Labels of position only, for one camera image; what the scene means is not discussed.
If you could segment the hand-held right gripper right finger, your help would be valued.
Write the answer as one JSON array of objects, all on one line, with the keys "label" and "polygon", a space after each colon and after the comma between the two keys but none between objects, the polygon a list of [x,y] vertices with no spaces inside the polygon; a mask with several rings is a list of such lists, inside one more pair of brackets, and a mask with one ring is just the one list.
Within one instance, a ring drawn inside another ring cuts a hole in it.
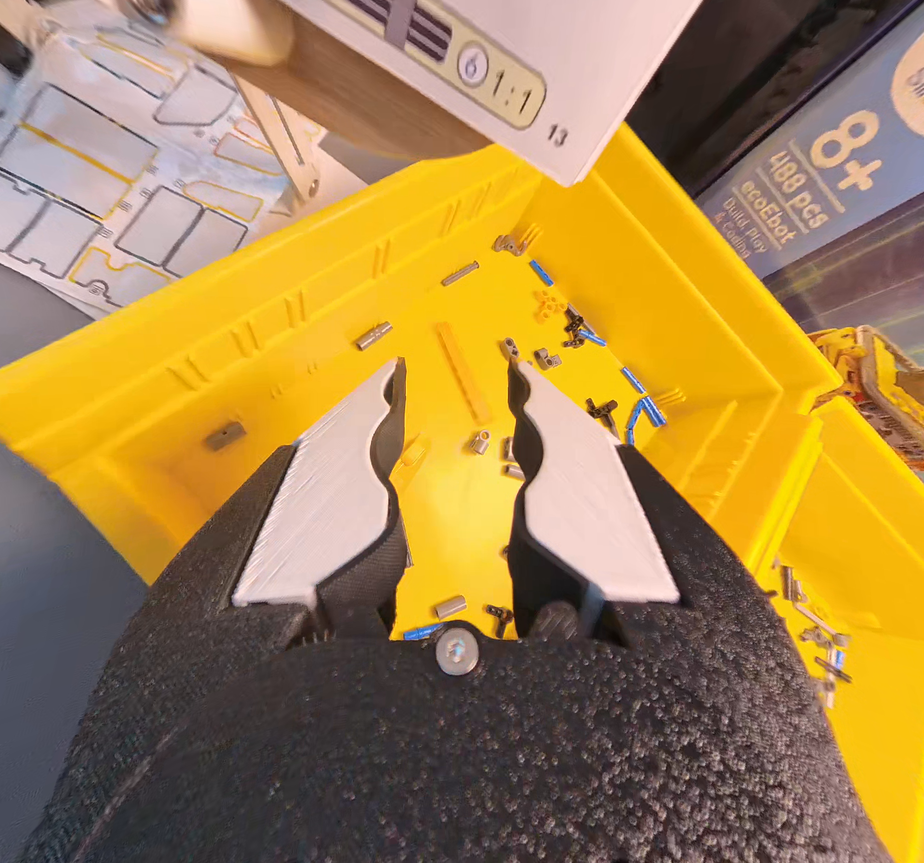
[{"label": "hand-held right gripper right finger", "polygon": [[611,606],[680,604],[625,446],[525,361],[508,364],[507,400],[523,473],[506,547],[517,638],[562,607],[592,636]]}]

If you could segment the yellow plastic bin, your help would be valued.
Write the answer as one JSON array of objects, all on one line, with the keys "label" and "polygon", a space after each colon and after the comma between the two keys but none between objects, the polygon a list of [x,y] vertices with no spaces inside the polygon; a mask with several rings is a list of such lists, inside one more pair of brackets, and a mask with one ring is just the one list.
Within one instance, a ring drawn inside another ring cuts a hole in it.
[{"label": "yellow plastic bin", "polygon": [[853,682],[824,711],[887,850],[922,861],[922,482],[844,400],[775,418],[769,443],[783,464],[747,566],[787,627],[778,564],[852,636]]}]

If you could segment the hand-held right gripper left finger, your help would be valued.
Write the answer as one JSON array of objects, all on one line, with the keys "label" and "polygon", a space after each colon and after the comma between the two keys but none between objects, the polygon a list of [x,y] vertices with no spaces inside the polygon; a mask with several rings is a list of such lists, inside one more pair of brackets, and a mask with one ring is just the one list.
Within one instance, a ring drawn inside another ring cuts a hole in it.
[{"label": "hand-held right gripper left finger", "polygon": [[391,480],[405,443],[407,379],[403,358],[387,361],[286,450],[234,607],[300,607],[319,638],[390,638],[410,555]]}]

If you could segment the white sticker sheet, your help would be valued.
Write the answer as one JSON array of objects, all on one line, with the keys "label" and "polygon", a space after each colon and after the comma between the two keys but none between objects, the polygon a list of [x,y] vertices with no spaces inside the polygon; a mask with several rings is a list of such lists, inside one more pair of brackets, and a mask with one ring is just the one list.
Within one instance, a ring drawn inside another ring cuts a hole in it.
[{"label": "white sticker sheet", "polygon": [[2,69],[2,267],[100,319],[343,197],[323,130],[94,0]]}]

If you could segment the dark blue toy box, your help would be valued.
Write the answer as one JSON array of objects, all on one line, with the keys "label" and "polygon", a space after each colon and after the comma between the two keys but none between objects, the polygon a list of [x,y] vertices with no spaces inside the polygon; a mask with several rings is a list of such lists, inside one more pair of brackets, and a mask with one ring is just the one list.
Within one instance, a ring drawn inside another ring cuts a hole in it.
[{"label": "dark blue toy box", "polygon": [[922,473],[922,0],[698,198]]}]

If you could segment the few grey blue parts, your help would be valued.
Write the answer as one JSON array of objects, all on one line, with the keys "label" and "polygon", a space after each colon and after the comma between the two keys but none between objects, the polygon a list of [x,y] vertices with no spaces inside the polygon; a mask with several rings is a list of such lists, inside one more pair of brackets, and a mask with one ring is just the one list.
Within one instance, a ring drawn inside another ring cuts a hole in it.
[{"label": "few grey blue parts", "polygon": [[832,711],[840,690],[853,682],[847,671],[852,636],[822,614],[793,567],[785,564],[777,567],[783,617],[806,664],[819,703],[826,711]]}]

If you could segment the heap of assorted small parts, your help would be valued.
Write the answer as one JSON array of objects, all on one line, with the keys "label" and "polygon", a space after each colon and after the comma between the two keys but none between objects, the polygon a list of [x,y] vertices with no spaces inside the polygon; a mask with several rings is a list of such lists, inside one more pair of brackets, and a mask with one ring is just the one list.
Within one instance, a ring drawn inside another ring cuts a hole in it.
[{"label": "heap of assorted small parts", "polygon": [[[414,640],[448,631],[455,638],[474,640],[474,631],[455,632],[452,626],[484,628],[487,616],[497,617],[497,636],[514,624],[512,584],[506,565],[514,499],[523,473],[514,463],[514,416],[507,400],[507,368],[511,361],[525,361],[541,371],[565,393],[578,389],[578,375],[594,375],[594,363],[603,353],[591,354],[584,370],[569,368],[565,384],[549,372],[560,359],[546,348],[537,348],[534,359],[520,353],[507,334],[515,313],[524,316],[530,335],[532,297],[510,298],[505,289],[499,313],[488,313],[486,286],[490,276],[476,276],[473,287],[441,285],[433,294],[439,306],[427,308],[429,300],[403,302],[389,320],[354,341],[346,361],[336,364],[332,376],[323,376],[312,396],[304,401],[296,422],[304,428],[294,442],[318,418],[355,389],[387,361],[403,358],[408,367],[406,431],[391,480],[397,489],[401,515],[410,548],[409,562],[398,585],[394,630]],[[468,410],[434,325],[449,323],[491,407],[492,420],[479,428]],[[623,437],[614,422],[613,401],[595,405],[589,398],[574,399],[628,450],[628,468],[646,467],[632,447],[633,431]],[[278,650],[292,649],[319,638],[308,631],[304,609],[297,606],[251,606],[236,608],[231,594],[253,544],[261,519],[271,502],[293,444],[285,444],[263,463],[223,505],[185,552],[188,567],[214,569],[217,588],[209,592],[210,609],[225,626],[240,622],[247,631],[256,629],[271,637]]]}]

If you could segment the yellow bin with divider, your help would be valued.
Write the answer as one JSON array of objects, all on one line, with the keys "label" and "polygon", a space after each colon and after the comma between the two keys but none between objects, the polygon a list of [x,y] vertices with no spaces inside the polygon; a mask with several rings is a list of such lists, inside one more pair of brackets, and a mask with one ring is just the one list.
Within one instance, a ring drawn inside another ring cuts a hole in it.
[{"label": "yellow bin with divider", "polygon": [[151,584],[273,451],[298,395],[403,302],[490,279],[532,297],[526,359],[603,353],[574,399],[641,380],[664,413],[635,429],[654,467],[747,566],[770,528],[771,422],[809,415],[834,377],[788,314],[642,142],[618,130],[583,182],[540,179],[497,147],[424,162],[2,369],[2,441],[57,484]]}]

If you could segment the open instruction booklet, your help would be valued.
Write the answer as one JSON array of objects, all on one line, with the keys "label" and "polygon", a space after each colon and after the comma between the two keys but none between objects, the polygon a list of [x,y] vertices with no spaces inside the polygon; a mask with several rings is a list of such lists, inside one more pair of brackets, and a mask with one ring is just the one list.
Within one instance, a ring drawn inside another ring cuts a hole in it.
[{"label": "open instruction booklet", "polygon": [[278,0],[562,186],[704,0]]}]

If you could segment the long yellow perforated beam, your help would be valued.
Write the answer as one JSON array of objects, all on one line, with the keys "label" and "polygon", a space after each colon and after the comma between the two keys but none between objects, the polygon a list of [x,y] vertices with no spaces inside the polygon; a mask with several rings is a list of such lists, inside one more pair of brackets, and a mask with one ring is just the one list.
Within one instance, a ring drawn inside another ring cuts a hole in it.
[{"label": "long yellow perforated beam", "polygon": [[479,428],[487,426],[492,420],[491,407],[456,338],[456,332],[447,322],[437,322],[434,330],[473,421]]}]

